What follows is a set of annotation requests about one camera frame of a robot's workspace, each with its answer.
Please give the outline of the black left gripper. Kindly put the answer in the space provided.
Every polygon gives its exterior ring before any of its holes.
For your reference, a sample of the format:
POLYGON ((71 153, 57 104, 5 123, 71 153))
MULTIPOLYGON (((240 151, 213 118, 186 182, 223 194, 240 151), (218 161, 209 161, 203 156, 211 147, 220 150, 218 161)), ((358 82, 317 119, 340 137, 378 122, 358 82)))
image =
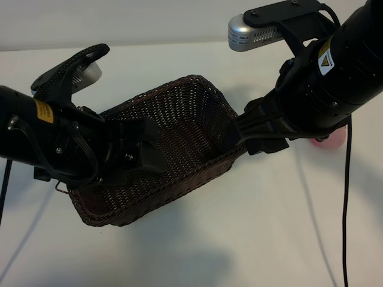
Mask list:
POLYGON ((139 170, 165 172, 165 158, 151 142, 158 140, 158 125, 148 118, 104 120, 92 124, 92 151, 98 160, 93 185, 123 185, 133 168, 139 146, 139 170))

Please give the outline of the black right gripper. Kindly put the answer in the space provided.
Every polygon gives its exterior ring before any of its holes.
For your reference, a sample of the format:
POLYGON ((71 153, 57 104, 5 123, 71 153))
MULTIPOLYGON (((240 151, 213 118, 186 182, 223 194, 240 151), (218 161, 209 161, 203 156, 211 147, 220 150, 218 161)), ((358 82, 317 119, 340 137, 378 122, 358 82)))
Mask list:
POLYGON ((278 97, 262 97, 250 101, 244 113, 229 127, 232 144, 244 144, 249 155, 272 154, 289 147, 298 129, 288 120, 278 97))

